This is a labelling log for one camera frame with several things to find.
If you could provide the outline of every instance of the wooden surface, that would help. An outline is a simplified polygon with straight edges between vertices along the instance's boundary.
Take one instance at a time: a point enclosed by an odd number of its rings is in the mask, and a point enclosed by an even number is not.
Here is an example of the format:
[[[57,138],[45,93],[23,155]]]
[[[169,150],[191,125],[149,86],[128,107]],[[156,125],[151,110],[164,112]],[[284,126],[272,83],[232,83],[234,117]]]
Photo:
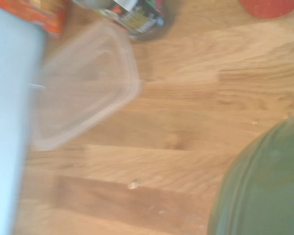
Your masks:
[[[59,45],[97,20],[74,7]],[[294,115],[294,12],[185,0],[163,39],[133,42],[143,90],[50,152],[30,152],[16,235],[205,235],[237,154]]]

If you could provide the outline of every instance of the plastic lid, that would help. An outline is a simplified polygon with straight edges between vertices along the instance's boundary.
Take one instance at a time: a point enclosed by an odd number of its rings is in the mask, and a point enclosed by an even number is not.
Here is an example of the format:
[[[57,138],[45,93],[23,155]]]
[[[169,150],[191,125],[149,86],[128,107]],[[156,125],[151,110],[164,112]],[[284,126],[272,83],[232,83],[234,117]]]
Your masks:
[[[38,150],[53,149],[83,133],[140,91],[129,39],[106,20],[50,59],[38,84],[33,127]]]

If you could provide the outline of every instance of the red object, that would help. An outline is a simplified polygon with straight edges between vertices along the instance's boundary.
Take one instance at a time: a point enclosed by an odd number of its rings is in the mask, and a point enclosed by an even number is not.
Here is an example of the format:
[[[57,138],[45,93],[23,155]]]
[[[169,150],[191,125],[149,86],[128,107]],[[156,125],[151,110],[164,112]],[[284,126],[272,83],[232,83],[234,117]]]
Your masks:
[[[294,0],[239,0],[251,15],[272,19],[284,16],[294,10]]]
[[[0,8],[23,20],[40,24],[51,35],[63,31],[70,0],[0,0]]]

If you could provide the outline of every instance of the orange packaging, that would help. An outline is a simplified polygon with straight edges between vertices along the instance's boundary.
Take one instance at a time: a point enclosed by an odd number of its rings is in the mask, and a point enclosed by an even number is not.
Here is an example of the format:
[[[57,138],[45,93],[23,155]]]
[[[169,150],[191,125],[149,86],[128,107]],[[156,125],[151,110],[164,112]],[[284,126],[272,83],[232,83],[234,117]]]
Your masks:
[[[0,0],[0,8],[60,36],[70,0]]]

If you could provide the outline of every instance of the green bowl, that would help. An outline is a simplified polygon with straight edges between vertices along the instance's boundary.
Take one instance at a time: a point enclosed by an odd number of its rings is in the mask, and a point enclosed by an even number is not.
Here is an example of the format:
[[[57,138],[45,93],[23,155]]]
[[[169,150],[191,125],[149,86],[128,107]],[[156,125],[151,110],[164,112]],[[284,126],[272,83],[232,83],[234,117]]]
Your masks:
[[[216,197],[208,235],[294,235],[294,118],[238,156]]]

